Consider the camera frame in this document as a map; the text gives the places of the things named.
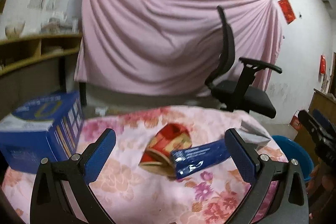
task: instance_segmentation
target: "blue box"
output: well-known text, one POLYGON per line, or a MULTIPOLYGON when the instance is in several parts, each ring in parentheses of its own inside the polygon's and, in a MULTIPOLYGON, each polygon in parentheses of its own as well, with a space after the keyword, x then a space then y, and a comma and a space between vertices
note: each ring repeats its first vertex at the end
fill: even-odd
POLYGON ((82 126, 79 92, 38 97, 0 121, 0 150, 12 169, 36 174, 41 159, 76 152, 82 126))

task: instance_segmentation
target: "concrete floor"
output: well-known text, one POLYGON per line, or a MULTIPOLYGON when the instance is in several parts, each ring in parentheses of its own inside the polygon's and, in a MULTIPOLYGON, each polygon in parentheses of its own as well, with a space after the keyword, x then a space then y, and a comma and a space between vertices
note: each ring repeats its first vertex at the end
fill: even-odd
POLYGON ((280 135, 280 136, 287 137, 291 140, 294 140, 297 135, 297 131, 290 124, 285 124, 285 123, 263 124, 262 123, 261 125, 264 128, 266 128, 266 130, 271 136, 280 135))

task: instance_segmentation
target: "blue package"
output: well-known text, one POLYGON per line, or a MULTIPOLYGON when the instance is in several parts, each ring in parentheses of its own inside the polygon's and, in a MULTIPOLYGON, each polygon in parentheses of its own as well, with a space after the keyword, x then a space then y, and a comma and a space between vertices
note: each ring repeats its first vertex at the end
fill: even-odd
POLYGON ((40 161, 63 161, 76 152, 83 127, 79 92, 38 97, 0 121, 0 151, 9 166, 36 174, 40 161))
POLYGON ((219 164, 231 156, 224 139, 184 150, 174 150, 170 155, 177 179, 219 164))

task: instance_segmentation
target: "chair backrest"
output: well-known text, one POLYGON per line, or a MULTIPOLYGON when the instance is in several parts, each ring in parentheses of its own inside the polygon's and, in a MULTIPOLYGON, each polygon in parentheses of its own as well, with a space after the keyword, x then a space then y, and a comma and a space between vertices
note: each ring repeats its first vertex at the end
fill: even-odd
POLYGON ((217 77, 227 73, 235 62, 235 40, 230 24, 226 22, 225 13, 222 7, 217 6, 217 11, 222 20, 223 49, 219 57, 219 65, 213 70, 205 80, 206 86, 211 88, 211 84, 217 77))

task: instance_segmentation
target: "bed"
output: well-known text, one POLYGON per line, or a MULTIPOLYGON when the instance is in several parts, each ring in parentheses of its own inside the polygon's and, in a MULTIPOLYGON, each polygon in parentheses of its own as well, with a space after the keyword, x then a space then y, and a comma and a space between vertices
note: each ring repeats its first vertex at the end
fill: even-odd
MULTIPOLYGON (((138 164, 149 139, 169 122, 186 126, 193 146, 198 146, 218 140, 227 129, 240 127, 242 120, 261 128, 244 111, 231 113, 194 106, 169 106, 93 118, 84 123, 77 152, 82 153, 106 128, 114 129, 116 146, 90 187, 118 224, 223 224, 250 187, 231 158, 174 181, 151 174, 138 164)), ((287 162, 273 140, 258 153, 287 162)), ((34 179, 33 174, 8 168, 2 184, 9 202, 26 223, 29 223, 34 179)), ((276 186, 277 182, 272 182, 254 221, 266 213, 276 186)))

